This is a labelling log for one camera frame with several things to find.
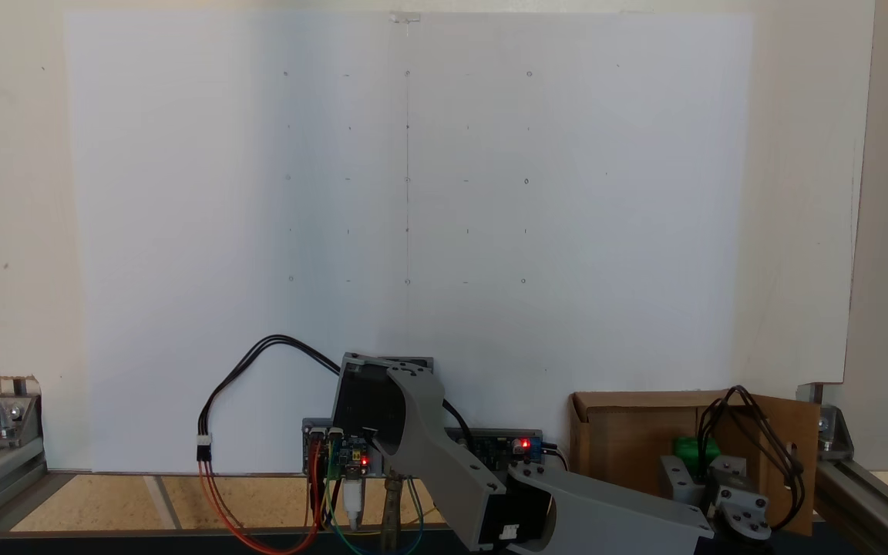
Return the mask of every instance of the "red wire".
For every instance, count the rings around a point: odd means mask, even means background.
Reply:
[[[308,457],[308,472],[310,474],[311,483],[316,482],[316,472],[315,467],[317,466],[316,461],[318,454],[321,452],[321,443],[317,442],[317,446],[311,450],[310,456]],[[222,510],[222,500],[221,503],[218,501],[218,496],[214,495],[214,484],[211,481],[211,471],[209,468],[205,468],[205,464],[200,462],[197,464],[197,473],[200,475],[200,488],[201,491],[204,492],[204,499],[207,500],[208,505],[211,506],[211,509],[214,510],[215,513],[218,514],[219,519],[221,519],[222,523],[225,524],[225,527],[235,535],[236,538],[239,538],[239,541],[249,546],[251,549],[256,550],[257,552],[264,553],[264,555],[294,555],[296,553],[300,553],[304,549],[310,547],[311,544],[314,543],[314,540],[317,538],[318,533],[318,523],[321,520],[321,500],[318,498],[320,494],[318,492],[314,492],[314,524],[311,526],[310,533],[307,534],[307,537],[304,538],[304,541],[301,542],[296,547],[288,550],[278,550],[272,549],[268,545],[264,545],[261,542],[253,540],[253,538],[248,537],[246,533],[244,533],[244,528],[239,524],[239,526],[234,526],[232,521],[225,516],[224,510]]]

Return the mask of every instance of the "white board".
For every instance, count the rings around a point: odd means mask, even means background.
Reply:
[[[856,109],[788,129],[855,147],[799,187],[769,176],[789,107],[755,85],[785,70],[751,13],[65,22],[95,470],[193,472],[200,407],[267,333],[435,356],[473,426],[558,442],[575,390],[841,378],[867,56]],[[776,336],[805,311],[814,336]],[[275,351],[215,406],[221,472],[298,471],[330,414],[334,377]]]

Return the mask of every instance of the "orange wire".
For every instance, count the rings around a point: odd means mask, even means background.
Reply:
[[[318,443],[316,449],[314,449],[314,451],[311,451],[310,460],[308,461],[308,471],[311,474],[311,478],[314,477],[316,457],[320,453],[320,450],[321,443]],[[225,524],[225,527],[228,528],[229,531],[231,531],[236,538],[239,538],[239,541],[242,541],[243,544],[246,544],[251,549],[254,549],[260,553],[264,553],[265,555],[294,555],[296,553],[300,553],[304,549],[307,549],[311,544],[314,543],[314,540],[317,537],[318,533],[318,521],[321,519],[321,505],[317,495],[314,495],[314,524],[313,526],[311,526],[310,533],[307,534],[307,537],[300,545],[286,551],[281,551],[278,549],[272,549],[268,545],[261,544],[260,542],[253,540],[253,538],[247,537],[247,535],[244,534],[242,530],[238,530],[235,526],[233,526],[231,520],[229,520],[228,517],[225,516],[224,510],[222,510],[221,505],[218,503],[217,496],[212,494],[211,471],[209,469],[205,469],[203,463],[198,463],[197,474],[200,475],[200,488],[201,491],[204,492],[204,499],[207,500],[208,505],[211,506],[211,509],[213,509],[215,513],[218,513],[218,517],[222,521],[222,523]]]

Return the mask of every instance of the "cardboard box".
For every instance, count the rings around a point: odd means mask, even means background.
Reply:
[[[702,412],[726,391],[681,392],[579,392],[571,395],[571,470],[647,494],[659,495],[657,467],[660,456],[672,454],[673,439],[695,436]],[[804,466],[807,497],[800,513],[784,530],[811,534],[814,510],[814,475],[817,465],[817,422],[820,407],[775,397],[754,395],[776,435]],[[735,395],[731,405],[741,405]],[[769,449],[751,419],[740,418],[746,429]],[[740,429],[723,418],[715,428],[723,454],[747,460],[747,472],[758,491],[769,498],[768,520],[778,523],[790,507],[790,491],[782,474]]]

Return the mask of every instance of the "green wire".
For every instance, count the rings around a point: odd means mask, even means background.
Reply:
[[[334,452],[334,447],[328,447],[328,476],[331,476],[331,468],[334,467],[335,458],[331,456]],[[416,538],[416,541],[413,542],[412,547],[409,548],[405,552],[404,555],[410,555],[413,551],[415,551],[416,546],[420,544],[420,540],[423,538],[423,508],[420,505],[420,498],[416,495],[416,487],[413,486],[413,478],[409,478],[406,480],[406,487],[409,488],[410,498],[413,499],[413,506],[416,508],[416,513],[420,517],[420,535]],[[328,506],[331,506],[331,490],[325,486],[324,488],[325,502],[328,503]],[[334,510],[331,511],[331,527],[335,528],[335,534],[338,534],[338,538],[341,538],[341,541],[345,542],[345,545],[348,545],[348,548],[355,553],[355,555],[372,555],[369,552],[360,551],[359,548],[352,545],[352,542],[348,541],[348,538],[345,537],[343,533],[341,533],[341,528],[338,527],[338,520],[335,519]]]

